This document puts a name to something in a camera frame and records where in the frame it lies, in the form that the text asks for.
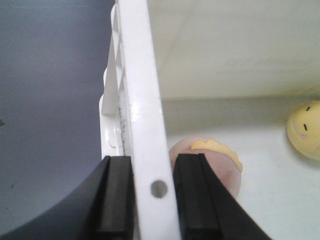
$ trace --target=white floor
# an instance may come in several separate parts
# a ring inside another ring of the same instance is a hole
[[[306,97],[163,101],[168,147],[189,136],[227,144],[243,163],[238,202],[274,240],[318,240],[320,161],[291,146],[286,122]]]

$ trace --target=plastic toy fruit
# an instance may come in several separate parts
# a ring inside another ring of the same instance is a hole
[[[320,100],[308,101],[293,110],[287,122],[287,134],[300,153],[320,160]]]
[[[230,148],[203,136],[181,140],[170,149],[170,161],[174,169],[178,154],[204,154],[211,169],[224,187],[236,198],[241,185],[242,164],[238,155]]]

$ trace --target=white plastic panel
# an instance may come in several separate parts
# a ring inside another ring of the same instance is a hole
[[[100,115],[102,154],[120,122],[117,154],[131,156],[137,218],[134,239],[179,240],[178,211],[167,149],[147,1],[117,0]]]
[[[164,99],[312,95],[320,2],[149,0]]]
[[[320,161],[298,153],[286,132],[290,112],[308,100],[163,101],[168,148],[194,135],[227,144],[243,164],[237,200],[257,224],[274,240],[318,240]]]

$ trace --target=gray wall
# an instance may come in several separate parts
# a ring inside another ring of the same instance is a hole
[[[101,160],[113,4],[0,1],[0,235],[54,206]]]

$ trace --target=yellow toy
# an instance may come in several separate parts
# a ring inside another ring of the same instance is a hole
[[[320,100],[308,101],[293,110],[287,134],[300,153],[320,161]]]

